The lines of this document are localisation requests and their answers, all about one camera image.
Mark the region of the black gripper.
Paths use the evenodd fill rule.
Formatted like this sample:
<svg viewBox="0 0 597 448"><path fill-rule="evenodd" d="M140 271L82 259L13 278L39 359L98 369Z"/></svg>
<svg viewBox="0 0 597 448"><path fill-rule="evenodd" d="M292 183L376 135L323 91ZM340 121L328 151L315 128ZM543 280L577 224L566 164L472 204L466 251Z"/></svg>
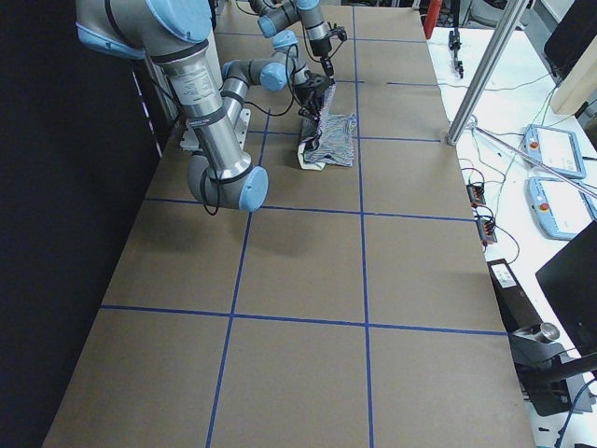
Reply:
<svg viewBox="0 0 597 448"><path fill-rule="evenodd" d="M338 25L316 25L310 29L310 47L312 54L322 65L327 76L335 74L331 61L332 53L331 38L337 37L341 42L347 39L347 33L343 26Z"/></svg>
<svg viewBox="0 0 597 448"><path fill-rule="evenodd" d="M309 74L307 79L294 85L300 115L318 122L331 106L336 89L333 78L319 74Z"/></svg>

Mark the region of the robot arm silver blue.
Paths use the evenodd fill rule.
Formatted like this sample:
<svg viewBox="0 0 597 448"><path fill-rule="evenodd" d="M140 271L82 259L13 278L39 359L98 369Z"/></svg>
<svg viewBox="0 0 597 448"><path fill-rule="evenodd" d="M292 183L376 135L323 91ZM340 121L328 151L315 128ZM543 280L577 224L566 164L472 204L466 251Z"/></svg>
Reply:
<svg viewBox="0 0 597 448"><path fill-rule="evenodd" d="M274 37L291 25L299 22L309 41L311 54L322 65L328 77L334 77L331 39L337 37L341 43L347 40L343 26L331 25L324 17L320 2L316 0L274 1L250 0L249 6L258 15L258 26L266 38Z"/></svg>
<svg viewBox="0 0 597 448"><path fill-rule="evenodd" d="M265 201L269 178L244 152L235 127L253 86L288 88L299 114L312 122L317 140L333 97L330 28L317 1L250 4L274 52L264 59L235 60L218 85L210 69L208 36L212 9L206 1L78 1L76 28L83 45L104 54L150 57L170 79L190 128L199 141L187 169L188 187L206 211L253 212Z"/></svg>

